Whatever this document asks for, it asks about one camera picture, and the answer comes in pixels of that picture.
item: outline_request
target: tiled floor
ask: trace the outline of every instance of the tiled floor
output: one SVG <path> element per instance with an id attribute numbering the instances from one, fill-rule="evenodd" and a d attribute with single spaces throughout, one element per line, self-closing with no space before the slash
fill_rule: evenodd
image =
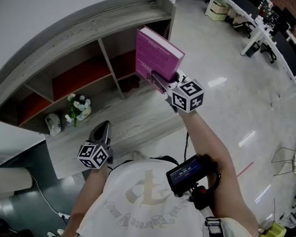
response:
<path id="1" fill-rule="evenodd" d="M 205 16 L 206 6 L 204 0 L 177 0 L 171 42 L 186 53 L 180 68 L 205 87 L 198 112 L 228 147 L 237 173 L 242 172 L 238 180 L 247 205 L 262 222 L 274 216 L 275 199 L 275 219 L 279 220 L 293 205 L 296 176 L 289 173 L 273 177 L 281 164 L 271 163 L 271 159 L 281 146 L 296 148 L 296 94 L 273 107 L 270 103 L 279 94 L 283 98 L 286 92 L 294 92 L 294 85 L 280 63 L 270 64 L 266 54 L 241 56 L 249 39 L 226 22 Z M 226 80 L 210 87 L 209 82 L 218 78 Z M 182 162 L 185 134 L 185 129 L 179 130 L 140 151 L 147 157 L 168 154 Z M 190 143 L 187 156 L 193 154 Z M 37 175 L 55 209 L 69 213 L 83 180 L 81 175 L 56 180 L 50 161 L 40 159 L 46 155 L 46 147 L 41 145 L 24 161 Z M 115 164 L 129 158 L 124 156 Z M 35 188 L 1 201 L 0 216 L 13 228 L 33 229 L 39 237 L 64 227 Z"/>

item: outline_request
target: table leg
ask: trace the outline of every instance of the table leg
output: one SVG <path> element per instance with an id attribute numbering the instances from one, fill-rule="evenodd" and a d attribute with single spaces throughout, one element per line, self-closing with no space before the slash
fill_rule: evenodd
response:
<path id="1" fill-rule="evenodd" d="M 206 12 L 205 12 L 205 15 L 206 15 L 206 16 L 208 16 L 209 11 L 210 11 L 211 8 L 212 8 L 213 2 L 214 2 L 214 0 L 210 0 L 209 3 L 208 3 L 208 6 L 207 6 L 207 9 L 206 9 Z"/>
<path id="2" fill-rule="evenodd" d="M 245 53 L 249 50 L 249 48 L 253 45 L 253 43 L 256 42 L 256 40 L 260 37 L 260 35 L 261 35 L 261 32 L 258 31 L 257 34 L 254 35 L 254 37 L 250 40 L 250 42 L 247 44 L 245 49 L 243 49 L 240 54 L 245 55 Z"/>

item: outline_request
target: person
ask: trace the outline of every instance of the person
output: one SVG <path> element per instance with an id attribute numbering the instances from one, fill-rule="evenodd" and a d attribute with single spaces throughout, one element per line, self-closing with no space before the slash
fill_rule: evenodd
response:
<path id="1" fill-rule="evenodd" d="M 195 152 L 218 163 L 221 181 L 213 193 L 211 210 L 221 219 L 223 236 L 258 236 L 255 216 L 245 204 L 231 156 L 196 112 L 178 110 Z M 71 212 L 63 237 L 93 236 L 203 236 L 205 217 L 188 200 L 189 193 L 175 196 L 166 172 L 172 161 L 146 159 L 115 168 L 93 170 Z M 212 186 L 216 176 L 208 176 Z"/>

